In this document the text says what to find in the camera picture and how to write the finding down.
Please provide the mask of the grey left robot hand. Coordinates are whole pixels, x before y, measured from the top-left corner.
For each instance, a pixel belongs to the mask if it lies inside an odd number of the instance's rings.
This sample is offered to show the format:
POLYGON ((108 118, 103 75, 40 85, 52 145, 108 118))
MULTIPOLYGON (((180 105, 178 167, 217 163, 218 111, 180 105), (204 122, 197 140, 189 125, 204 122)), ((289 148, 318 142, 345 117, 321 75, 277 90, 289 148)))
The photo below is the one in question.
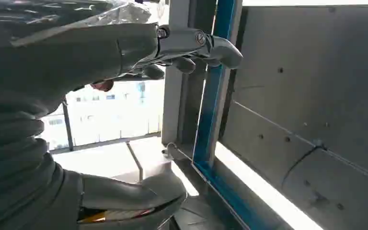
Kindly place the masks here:
POLYGON ((194 58, 236 69, 240 51, 197 29, 116 24, 65 29, 39 41, 0 47, 0 230, 157 230, 187 198, 163 172, 137 184, 63 169, 48 152, 41 118, 70 91, 157 64, 191 72, 194 58))

